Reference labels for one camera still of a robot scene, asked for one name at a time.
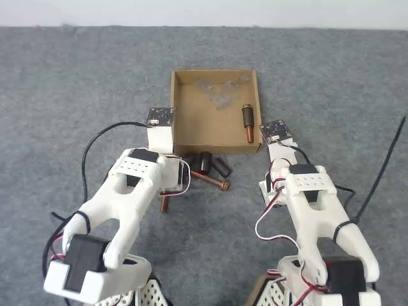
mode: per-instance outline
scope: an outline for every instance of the wire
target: wire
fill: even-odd
[[[190,183],[191,183],[191,173],[190,173],[190,165],[187,161],[183,160],[181,157],[178,156],[173,156],[173,155],[165,155],[167,158],[176,158],[179,159],[180,162],[184,163],[187,166],[188,174],[189,174],[189,182],[187,184],[187,187],[181,191],[181,192],[175,192],[175,193],[159,193],[160,196],[180,196],[181,194],[186,193],[187,190],[190,188]]]
[[[256,236],[261,239],[261,240],[265,240],[265,241],[272,241],[272,240],[276,240],[276,239],[286,239],[289,240],[290,242],[292,242],[297,248],[298,250],[300,250],[299,245],[297,244],[297,242],[290,236],[287,235],[275,235],[275,236],[271,236],[271,237],[263,237],[258,233],[258,224],[261,222],[261,220],[269,213],[269,211],[273,208],[273,206],[276,203],[276,200],[278,199],[278,197],[281,195],[282,192],[282,188],[278,189],[278,191],[276,192],[275,196],[272,198],[272,200],[269,202],[268,206],[266,206],[264,212],[261,214],[261,216],[259,217],[259,219],[256,221],[255,224],[255,234]]]
[[[351,199],[356,195],[356,191],[354,189],[351,189],[351,188],[348,188],[348,187],[343,187],[343,186],[340,186],[340,185],[337,185],[337,184],[335,184],[334,186],[337,189],[340,189],[340,190],[347,191],[347,192],[351,193],[343,203],[344,210],[347,211],[347,206],[350,203]]]
[[[119,304],[119,302],[122,300],[122,298],[123,298],[123,295],[120,295],[120,298],[119,298],[119,301],[117,301],[113,306],[116,306],[116,305],[118,305]]]
[[[270,164],[269,164],[269,171],[268,171],[269,174],[270,174],[270,172],[272,171],[273,163],[274,163],[277,159],[283,159],[283,160],[284,160],[285,162],[287,162],[290,166],[292,165],[292,163],[290,162],[290,160],[288,160],[287,158],[283,158],[283,157],[275,158],[275,159],[274,159],[273,161],[271,161]]]
[[[295,303],[293,303],[291,306],[299,306],[311,291],[312,291],[311,288],[307,288],[307,290],[303,292],[303,294],[299,297],[299,299]]]
[[[55,217],[55,218],[57,218],[58,220],[60,220],[60,221],[63,221],[63,220],[65,220],[65,218],[64,217],[61,217],[59,214],[57,214],[56,212],[51,212],[50,213],[53,217]]]
[[[366,209],[368,203],[369,203],[370,200],[371,200],[372,195],[374,194],[375,190],[377,189],[378,184],[380,183],[381,178],[383,177],[383,174],[384,174],[384,172],[385,172],[385,169],[386,169],[386,167],[387,167],[387,164],[388,164],[388,162],[390,161],[390,157],[391,157],[391,154],[392,154],[392,152],[393,152],[393,150],[394,150],[395,144],[397,143],[398,138],[399,138],[399,136],[400,136],[400,134],[401,134],[402,127],[404,126],[405,118],[406,118],[406,116],[404,116],[404,117],[402,118],[402,120],[401,120],[401,122],[400,122],[400,125],[398,126],[397,132],[395,133],[394,139],[393,139],[393,141],[391,142],[391,145],[390,145],[390,148],[388,149],[388,152],[387,152],[387,155],[386,155],[386,157],[385,157],[385,160],[384,160],[384,162],[382,163],[380,172],[378,173],[378,176],[377,176],[377,178],[375,179],[374,184],[373,184],[373,186],[371,187],[370,192],[368,193],[367,197],[365,198],[365,200],[364,200],[364,202],[363,202],[363,205],[361,206],[360,210],[358,211],[358,213],[356,214],[356,216],[353,218],[353,221],[354,221],[355,223],[358,223],[358,222],[360,221],[361,215],[364,213],[364,210]]]
[[[326,286],[320,286],[320,285],[313,285],[311,282],[309,282],[304,276],[303,276],[303,270],[306,267],[306,262],[303,260],[302,265],[300,266],[299,269],[299,274],[300,277],[302,278],[302,281],[311,289],[314,291],[319,291],[319,292],[326,292],[327,288]]]
[[[279,145],[282,145],[283,147],[288,147],[295,151],[298,151],[306,160],[306,163],[311,164],[310,159],[307,157],[307,154],[301,148],[295,147],[294,145],[284,145],[280,140],[278,140],[277,143],[279,143]]]
[[[43,256],[42,256],[42,272],[43,272],[43,277],[47,276],[47,258],[48,258],[48,252],[51,248],[51,245],[53,244],[56,236],[62,231],[62,229],[67,225],[67,223],[71,220],[71,218],[74,216],[74,214],[70,215],[68,218],[63,220],[63,222],[58,225],[57,229],[52,233],[50,238],[47,240],[47,243],[45,244],[44,250],[43,250]]]
[[[84,154],[82,155],[82,162],[81,162],[81,172],[82,172],[82,185],[84,188],[84,199],[82,200],[82,203],[85,203],[88,200],[88,185],[87,185],[87,177],[86,177],[86,173],[85,173],[85,164],[86,164],[86,160],[87,160],[87,155],[88,155],[88,151],[91,148],[92,144],[103,134],[105,134],[107,131],[116,128],[117,126],[139,126],[139,127],[143,127],[143,128],[148,128],[147,125],[137,122],[137,121],[122,121],[122,122],[117,122],[114,123],[106,128],[104,128],[102,131],[98,132],[91,140],[90,142],[87,144],[85,150],[84,150]]]
[[[54,250],[54,243],[56,243],[56,241],[59,240],[59,239],[61,239],[61,238],[62,238],[62,233],[58,234],[58,235],[54,238],[54,240],[52,241],[52,245],[50,246],[50,249],[51,249],[51,252],[52,252],[53,255],[56,255],[56,254],[57,254],[56,251]]]

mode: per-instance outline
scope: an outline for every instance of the black cable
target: black cable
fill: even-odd
[[[61,222],[61,224],[58,225],[57,229],[52,233],[50,238],[47,240],[47,243],[45,244],[44,251],[43,251],[43,257],[42,257],[42,259],[43,259],[43,261],[42,261],[42,270],[43,270],[44,279],[47,276],[48,252],[50,250],[50,247],[51,247],[52,243],[54,242],[55,236],[57,236],[59,234],[59,232],[62,231],[62,229],[65,227],[65,225],[67,225],[67,223],[69,222],[69,220],[71,220],[71,218],[73,216],[74,216],[74,214],[70,215],[68,218],[63,220],[63,222]]]
[[[94,138],[92,138],[90,140],[90,142],[87,144],[85,150],[84,150],[84,154],[82,156],[82,163],[81,163],[81,171],[82,171],[82,185],[84,187],[84,199],[82,201],[82,203],[85,203],[88,200],[88,185],[87,185],[87,177],[85,174],[85,163],[86,163],[86,159],[87,159],[87,154],[89,149],[91,148],[92,144],[95,142],[95,140],[97,140],[100,136],[102,136],[103,134],[105,134],[107,131],[116,128],[117,126],[140,126],[141,128],[148,128],[148,126],[146,124],[137,122],[137,121],[122,121],[122,122],[117,122],[115,124],[112,124],[111,126],[108,126],[106,128],[104,128],[102,131],[100,131],[98,134],[96,134],[96,136],[94,136]]]
[[[57,219],[60,220],[60,221],[65,220],[64,217],[61,217],[61,216],[60,216],[59,214],[57,214],[56,212],[51,212],[51,215],[52,215],[53,217],[57,218]]]
[[[282,145],[283,147],[288,147],[288,148],[291,148],[291,149],[293,149],[293,150],[295,150],[295,151],[298,151],[298,152],[303,156],[303,158],[306,160],[306,163],[311,164],[310,159],[307,157],[307,154],[306,154],[305,151],[303,151],[302,149],[300,149],[300,148],[298,148],[298,147],[295,147],[294,145],[284,145],[284,144],[283,144],[282,142],[280,142],[280,141],[278,141],[278,143],[279,143],[280,145]]]
[[[394,139],[393,139],[393,141],[391,142],[390,148],[388,149],[387,156],[385,157],[385,160],[384,160],[384,162],[382,163],[380,172],[378,173],[378,176],[377,176],[377,178],[375,179],[374,184],[373,184],[373,186],[371,187],[370,192],[368,193],[367,197],[365,198],[365,201],[363,202],[363,205],[361,206],[360,210],[358,211],[358,213],[356,214],[356,216],[353,218],[353,220],[354,220],[355,223],[358,223],[358,222],[360,221],[361,215],[364,213],[364,210],[366,209],[366,207],[367,207],[369,201],[371,200],[372,195],[374,194],[375,190],[377,189],[377,186],[378,186],[378,183],[380,183],[381,177],[383,177],[383,174],[384,174],[384,171],[385,171],[385,169],[386,169],[386,167],[387,167],[388,161],[390,161],[391,154],[392,154],[392,152],[393,152],[393,150],[394,150],[395,144],[396,144],[397,141],[398,141],[398,137],[399,137],[400,134],[401,134],[402,127],[404,126],[405,118],[406,118],[406,116],[404,116],[404,117],[402,118],[401,122],[400,122],[400,125],[399,125],[399,127],[398,127],[398,129],[397,129],[397,132],[395,133]]]
[[[350,203],[353,196],[356,195],[356,191],[354,189],[351,189],[351,188],[348,188],[348,187],[343,187],[343,186],[340,186],[340,185],[337,185],[337,184],[335,184],[334,186],[337,189],[340,189],[340,190],[347,191],[347,192],[351,193],[343,203],[344,210],[347,211],[347,206]]]

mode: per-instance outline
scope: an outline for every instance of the black cable tie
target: black cable tie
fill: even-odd
[[[85,223],[87,224],[87,234],[89,234],[91,232],[91,222],[87,214],[85,212],[81,212],[80,210],[77,210],[76,212],[74,212],[72,216],[74,216],[75,214],[78,214],[84,217]]]
[[[336,230],[334,231],[334,235],[333,235],[333,242],[334,242],[335,244],[337,244],[337,243],[336,243],[336,239],[337,239],[337,235],[339,234],[339,231],[340,231],[344,226],[346,226],[346,225],[348,225],[348,224],[351,224],[351,223],[354,223],[354,221],[353,221],[353,220],[347,220],[347,221],[341,222],[341,223],[336,227]]]

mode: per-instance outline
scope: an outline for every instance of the white wall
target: white wall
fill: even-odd
[[[407,0],[0,0],[0,26],[408,29]]]

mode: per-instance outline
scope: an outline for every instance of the copper tube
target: copper tube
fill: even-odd
[[[254,143],[254,127],[253,126],[247,126],[247,140],[248,143]]]
[[[161,212],[167,212],[167,210],[168,210],[168,201],[169,201],[169,196],[163,196],[161,198],[161,206],[160,206],[160,211]]]
[[[210,184],[217,185],[219,189],[221,189],[222,191],[228,190],[228,188],[230,188],[230,183],[227,180],[220,181],[220,180],[216,180],[215,178],[209,177],[204,174],[200,174],[195,171],[190,171],[190,172],[191,172],[191,175],[194,177],[202,179],[205,182],[208,182]]]

